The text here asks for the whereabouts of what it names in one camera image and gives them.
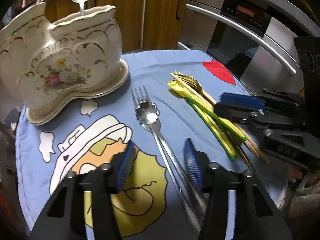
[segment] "floral decoration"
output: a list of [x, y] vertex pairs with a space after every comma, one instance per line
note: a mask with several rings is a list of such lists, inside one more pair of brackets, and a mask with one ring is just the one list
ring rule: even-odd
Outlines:
[[49, 95], [50, 91], [57, 92], [60, 89], [87, 84], [87, 79], [91, 77], [91, 69], [85, 69], [80, 64], [67, 67], [66, 61], [66, 58], [59, 58], [56, 61], [57, 68], [47, 65], [46, 68], [50, 73], [48, 76], [40, 75], [44, 84], [41, 87], [36, 87], [36, 89], [43, 90], [44, 93]]

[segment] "blue tablecloth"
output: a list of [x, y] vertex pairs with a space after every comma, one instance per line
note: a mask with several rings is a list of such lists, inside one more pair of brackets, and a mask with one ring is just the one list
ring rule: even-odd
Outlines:
[[[183, 164], [184, 141], [190, 137], [196, 149], [206, 152], [211, 161], [237, 172], [247, 169], [242, 159], [228, 159], [193, 108], [184, 98], [169, 91], [167, 80], [172, 79], [169, 73], [175, 70], [193, 75], [217, 101], [223, 92], [246, 94], [246, 91], [238, 81], [234, 86], [205, 69], [202, 62], [211, 61], [211, 58], [201, 51], [145, 51], [122, 58], [129, 65], [130, 77], [115, 92], [94, 100], [73, 100], [57, 117], [41, 126], [30, 124], [25, 109], [22, 111], [17, 128], [16, 164], [19, 198], [28, 226], [33, 227], [65, 171], [92, 170], [123, 151], [132, 139], [137, 152], [132, 173], [124, 191], [112, 196], [122, 236], [129, 236], [130, 240], [195, 240], [197, 235], [184, 217], [152, 134], [136, 120], [130, 89], [145, 85], [152, 102], [160, 110], [162, 134], [180, 163]], [[83, 140], [94, 141], [94, 144], [84, 150], [86, 142]], [[267, 166], [246, 148], [244, 150], [275, 200], [286, 180], [283, 164], [271, 158], [272, 163]], [[90, 193], [86, 193], [85, 217], [88, 239], [93, 239], [90, 197]], [[233, 235], [234, 212], [234, 206], [230, 205], [226, 239]]]

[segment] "digital display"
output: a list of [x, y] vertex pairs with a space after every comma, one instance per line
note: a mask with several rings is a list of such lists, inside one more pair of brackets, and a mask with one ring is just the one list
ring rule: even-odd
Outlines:
[[240, 5], [238, 5], [238, 6], [237, 6], [237, 10], [239, 10], [240, 12], [243, 12], [243, 13], [245, 13], [245, 14], [247, 14], [247, 15], [251, 16], [251, 17], [253, 17], [253, 16], [254, 16], [254, 12], [252, 12], [252, 11], [250, 11], [250, 10], [246, 9], [246, 8], [243, 8], [243, 7], [242, 7], [242, 6], [240, 6]]

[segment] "fork tines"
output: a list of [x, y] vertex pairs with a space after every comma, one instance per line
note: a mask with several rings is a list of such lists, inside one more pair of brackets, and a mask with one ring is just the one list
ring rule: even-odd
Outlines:
[[131, 95], [132, 95], [132, 100], [133, 100], [133, 105], [134, 105], [134, 109], [137, 109], [138, 106], [142, 103], [142, 102], [146, 102], [148, 101], [149, 105], [151, 106], [152, 103], [151, 103], [151, 100], [150, 100], [150, 97], [148, 95], [148, 92], [146, 90], [146, 87], [143, 86], [143, 89], [144, 89], [144, 92], [145, 92], [145, 95], [143, 94], [142, 90], [140, 87], [138, 87], [139, 91], [140, 91], [140, 95], [141, 95], [141, 99], [140, 99], [140, 96], [139, 96], [139, 93], [138, 93], [138, 90], [135, 88], [135, 92], [136, 92], [136, 95], [137, 95], [137, 101], [136, 101], [136, 98], [134, 96], [134, 93], [133, 93], [133, 90], [131, 90]]

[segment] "cartoon character print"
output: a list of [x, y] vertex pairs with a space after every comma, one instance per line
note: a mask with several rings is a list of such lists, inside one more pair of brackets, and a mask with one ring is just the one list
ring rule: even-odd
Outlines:
[[[113, 155], [123, 152], [131, 140], [132, 130], [112, 115], [98, 119], [87, 129], [76, 127], [63, 143], [50, 183], [50, 194], [68, 171], [87, 173], [103, 163], [109, 163]], [[122, 237], [141, 233], [154, 223], [166, 207], [166, 168], [153, 155], [142, 152], [135, 145], [135, 160], [124, 190], [111, 195], [114, 213]], [[85, 223], [92, 228], [91, 192], [84, 193]]]

